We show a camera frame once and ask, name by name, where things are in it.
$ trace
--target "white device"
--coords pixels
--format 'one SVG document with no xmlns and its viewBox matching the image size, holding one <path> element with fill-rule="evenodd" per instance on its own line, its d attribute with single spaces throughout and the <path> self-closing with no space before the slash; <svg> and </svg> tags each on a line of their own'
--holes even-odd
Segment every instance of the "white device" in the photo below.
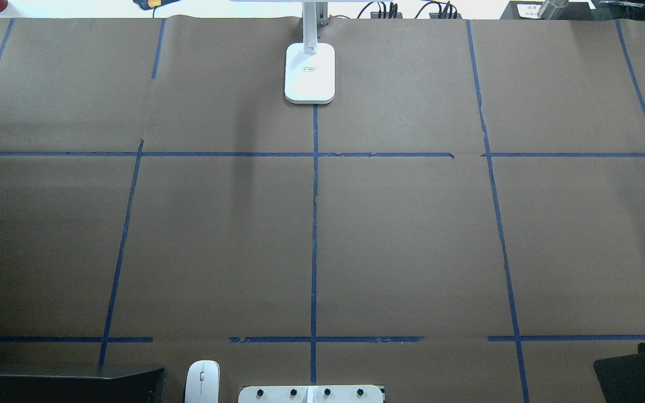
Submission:
<svg viewBox="0 0 645 403">
<path fill-rule="evenodd" d="M 233 0 L 235 2 L 302 1 L 302 43 L 285 53 L 285 97 L 292 103 L 325 104 L 335 97 L 335 49 L 317 42 L 317 7 L 327 13 L 328 2 L 315 0 Z M 365 0 L 330 0 L 364 2 Z"/>
<path fill-rule="evenodd" d="M 384 403 L 383 388 L 374 385 L 244 387 L 238 403 Z"/>
<path fill-rule="evenodd" d="M 185 403 L 218 403 L 220 367 L 214 360 L 198 360 L 189 368 Z"/>
</svg>

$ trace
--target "label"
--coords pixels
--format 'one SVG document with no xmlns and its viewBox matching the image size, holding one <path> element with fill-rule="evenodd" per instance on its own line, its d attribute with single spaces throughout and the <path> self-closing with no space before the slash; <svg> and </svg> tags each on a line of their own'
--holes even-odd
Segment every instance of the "label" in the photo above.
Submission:
<svg viewBox="0 0 645 403">
<path fill-rule="evenodd" d="M 541 8 L 540 4 L 517 4 L 517 10 L 519 10 L 519 16 L 522 18 L 535 18 L 539 20 L 539 9 Z"/>
</svg>

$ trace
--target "lamp base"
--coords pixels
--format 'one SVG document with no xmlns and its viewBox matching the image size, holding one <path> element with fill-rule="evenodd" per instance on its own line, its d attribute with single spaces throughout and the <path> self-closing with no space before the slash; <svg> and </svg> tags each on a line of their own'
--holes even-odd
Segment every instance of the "lamp base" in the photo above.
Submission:
<svg viewBox="0 0 645 403">
<path fill-rule="evenodd" d="M 317 53 L 304 53 L 302 43 L 287 47 L 285 97 L 292 103 L 325 104 L 335 97 L 335 49 L 317 44 Z"/>
</svg>

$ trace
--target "desk lamp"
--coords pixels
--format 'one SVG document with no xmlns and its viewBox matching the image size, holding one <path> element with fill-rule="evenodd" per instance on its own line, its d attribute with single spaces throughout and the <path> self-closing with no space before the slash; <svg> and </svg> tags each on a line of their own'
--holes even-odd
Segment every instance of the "desk lamp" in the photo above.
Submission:
<svg viewBox="0 0 645 403">
<path fill-rule="evenodd" d="M 301 2 L 301 0 L 233 0 L 234 2 Z M 331 0 L 365 2 L 366 0 Z M 328 2 L 302 0 L 302 43 L 285 53 L 285 97 L 292 103 L 325 104 L 335 97 L 335 49 L 317 42 L 317 23 L 328 20 Z"/>
</svg>

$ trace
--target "black cable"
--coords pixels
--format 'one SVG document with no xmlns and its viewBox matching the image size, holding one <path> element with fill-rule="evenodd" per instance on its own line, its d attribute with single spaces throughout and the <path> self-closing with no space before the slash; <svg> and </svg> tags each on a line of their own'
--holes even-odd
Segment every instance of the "black cable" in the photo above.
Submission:
<svg viewBox="0 0 645 403">
<path fill-rule="evenodd" d="M 372 4 L 374 4 L 374 3 L 377 3 L 377 7 L 380 9 L 380 12 L 382 12 L 382 7 L 380 7 L 380 3 L 379 3 L 379 2 L 369 2 L 369 3 L 367 3 L 367 4 L 365 5 L 365 7 L 363 7 L 363 9 L 362 9 L 362 10 L 360 10 L 360 13 L 358 14 L 358 18 L 360 18 L 360 16 L 362 16 L 362 15 L 363 15 L 363 13 L 365 12 L 365 10 L 366 10 L 370 5 L 372 5 Z"/>
<path fill-rule="evenodd" d="M 455 5 L 448 2 L 447 5 L 445 6 L 445 10 L 447 10 L 447 12 L 443 16 L 443 18 L 445 18 L 446 20 L 456 20 L 457 12 L 456 12 Z"/>
<path fill-rule="evenodd" d="M 417 17 L 422 13 L 422 11 L 425 9 L 425 7 L 427 7 L 430 4 L 436 4 L 437 7 L 440 8 L 440 13 L 442 13 L 442 3 L 440 3 L 440 2 L 427 2 L 427 3 L 425 3 L 425 5 L 422 6 L 422 8 L 420 8 L 419 11 L 417 11 L 417 15 L 414 16 L 414 20 L 417 20 Z"/>
<path fill-rule="evenodd" d="M 447 4 L 445 5 L 445 9 L 442 10 L 442 12 L 437 15 L 437 19 L 438 20 L 448 20 L 447 16 L 448 16 L 449 12 L 450 12 L 450 3 L 447 2 Z"/>
</svg>

